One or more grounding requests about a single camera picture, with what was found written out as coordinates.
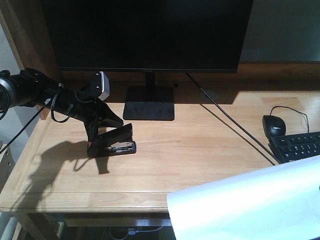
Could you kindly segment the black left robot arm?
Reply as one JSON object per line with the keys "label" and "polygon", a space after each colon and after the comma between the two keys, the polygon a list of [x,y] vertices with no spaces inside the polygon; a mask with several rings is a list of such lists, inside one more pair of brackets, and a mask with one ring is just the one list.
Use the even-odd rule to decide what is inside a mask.
{"label": "black left robot arm", "polygon": [[102,71],[81,89],[66,88],[33,68],[15,75],[8,70],[0,73],[1,113],[16,106],[39,105],[50,110],[53,120],[54,114],[60,113],[83,122],[89,142],[98,138],[99,128],[123,125],[123,120],[104,102],[109,95],[109,79]]}

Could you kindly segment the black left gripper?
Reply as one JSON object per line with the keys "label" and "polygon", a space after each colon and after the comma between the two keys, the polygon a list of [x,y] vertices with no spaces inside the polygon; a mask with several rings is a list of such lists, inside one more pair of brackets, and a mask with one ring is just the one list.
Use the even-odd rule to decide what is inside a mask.
{"label": "black left gripper", "polygon": [[120,128],[123,120],[98,98],[101,87],[88,83],[80,89],[53,87],[37,96],[37,104],[50,109],[52,120],[64,123],[69,118],[84,122],[88,143],[99,143],[99,127]]}

